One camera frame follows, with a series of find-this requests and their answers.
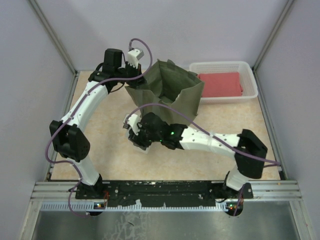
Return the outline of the white bottle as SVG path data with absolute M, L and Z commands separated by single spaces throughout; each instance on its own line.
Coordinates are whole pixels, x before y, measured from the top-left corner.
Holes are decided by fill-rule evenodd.
M 147 153 L 152 142 L 147 138 L 144 132 L 135 134 L 132 129 L 128 131 L 128 139 L 133 143 L 139 150 Z

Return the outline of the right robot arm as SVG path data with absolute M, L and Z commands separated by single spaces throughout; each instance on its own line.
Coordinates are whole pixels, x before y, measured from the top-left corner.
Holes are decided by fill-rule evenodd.
M 148 152 L 152 143 L 161 143 L 170 150 L 199 150 L 235 160 L 235 167 L 227 174 L 223 192 L 235 198 L 249 180 L 262 177 L 268 148 L 251 131 L 239 134 L 206 134 L 185 124 L 168 124 L 150 112 L 143 117 L 127 115 L 123 121 L 127 137 L 137 148 Z

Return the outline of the green canvas bag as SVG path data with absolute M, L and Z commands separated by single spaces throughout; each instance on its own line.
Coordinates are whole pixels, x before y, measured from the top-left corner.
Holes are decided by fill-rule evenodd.
M 125 88 L 136 106 L 163 104 L 191 121 L 196 118 L 205 86 L 196 73 L 177 66 L 171 60 L 157 60 L 144 79 L 146 83 L 137 88 Z

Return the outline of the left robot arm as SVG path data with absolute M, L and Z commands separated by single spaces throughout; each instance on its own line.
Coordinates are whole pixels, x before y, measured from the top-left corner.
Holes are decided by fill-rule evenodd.
M 104 53 L 104 61 L 90 75 L 74 106 L 60 121 L 54 120 L 49 125 L 54 150 L 64 161 L 76 167 L 80 173 L 80 182 L 87 186 L 87 194 L 95 199 L 103 195 L 104 186 L 100 183 L 100 174 L 90 160 L 91 144 L 85 136 L 85 129 L 96 108 L 114 86 L 142 73 L 139 60 L 143 55 L 141 49 L 130 49 L 125 66 L 122 67 L 123 51 L 108 48 Z

